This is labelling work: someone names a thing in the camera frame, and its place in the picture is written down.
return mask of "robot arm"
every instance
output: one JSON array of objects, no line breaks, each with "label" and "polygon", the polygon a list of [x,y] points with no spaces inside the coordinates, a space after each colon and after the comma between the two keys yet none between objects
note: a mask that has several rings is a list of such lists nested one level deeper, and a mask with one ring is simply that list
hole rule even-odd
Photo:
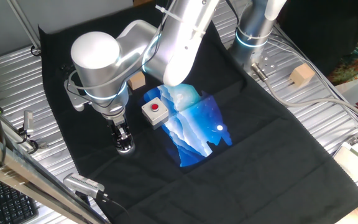
[{"label": "robot arm", "polygon": [[[168,18],[161,35],[154,40],[158,50],[143,67],[144,71],[166,85],[180,84],[193,66],[218,3],[219,0],[177,0],[169,11],[157,6]],[[144,62],[153,55],[156,45],[146,51]]]},{"label": "robot arm", "polygon": [[[66,81],[67,93],[78,111],[90,103],[108,121],[118,152],[132,154],[135,146],[125,119],[126,81],[143,70],[166,85],[180,84],[189,74],[219,0],[173,0],[162,24],[130,23],[118,38],[89,32],[71,47],[83,87]],[[78,89],[86,96],[78,97]]]}]

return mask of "blue printed picture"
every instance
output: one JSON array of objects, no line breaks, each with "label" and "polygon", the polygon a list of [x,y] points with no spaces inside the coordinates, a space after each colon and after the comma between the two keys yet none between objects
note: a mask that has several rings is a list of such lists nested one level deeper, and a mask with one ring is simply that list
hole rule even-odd
[{"label": "blue printed picture", "polygon": [[202,92],[199,96],[191,85],[162,85],[148,91],[144,100],[158,97],[169,110],[169,120],[162,125],[176,145],[181,167],[190,166],[208,157],[212,150],[207,142],[218,145],[223,139],[232,145],[230,134],[213,96]]}]

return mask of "black cloth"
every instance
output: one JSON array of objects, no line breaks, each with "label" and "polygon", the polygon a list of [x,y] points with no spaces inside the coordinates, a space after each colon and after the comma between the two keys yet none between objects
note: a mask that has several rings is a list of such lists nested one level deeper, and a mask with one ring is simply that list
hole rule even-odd
[{"label": "black cloth", "polygon": [[358,0],[290,0],[281,28],[303,53],[329,75],[358,41]]},{"label": "black cloth", "polygon": [[[125,206],[132,223],[334,223],[358,206],[358,188],[299,121],[239,68],[213,24],[184,83],[213,95],[233,145],[223,140],[202,162],[178,167],[152,130],[139,101],[161,85],[146,76],[133,91],[127,122],[134,158],[118,156],[106,120],[92,107],[77,112],[63,81],[70,47],[89,31],[117,37],[131,21],[155,26],[153,4],[132,8],[56,34],[40,30],[44,89],[63,138],[81,175],[102,183]],[[98,202],[114,223],[128,223],[120,208]]]}]

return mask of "emergency stop button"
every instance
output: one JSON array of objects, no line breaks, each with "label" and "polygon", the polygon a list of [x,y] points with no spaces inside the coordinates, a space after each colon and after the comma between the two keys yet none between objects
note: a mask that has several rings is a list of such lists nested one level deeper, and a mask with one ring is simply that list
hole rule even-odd
[{"label": "emergency stop button", "polygon": [[152,104],[152,111],[157,112],[158,111],[158,104],[154,103]]}]

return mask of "keyboard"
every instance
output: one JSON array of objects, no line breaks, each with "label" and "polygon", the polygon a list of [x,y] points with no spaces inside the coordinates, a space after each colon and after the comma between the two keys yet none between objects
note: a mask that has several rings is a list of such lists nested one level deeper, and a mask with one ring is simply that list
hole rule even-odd
[{"label": "keyboard", "polygon": [[20,224],[37,215],[32,198],[0,182],[0,224]]}]

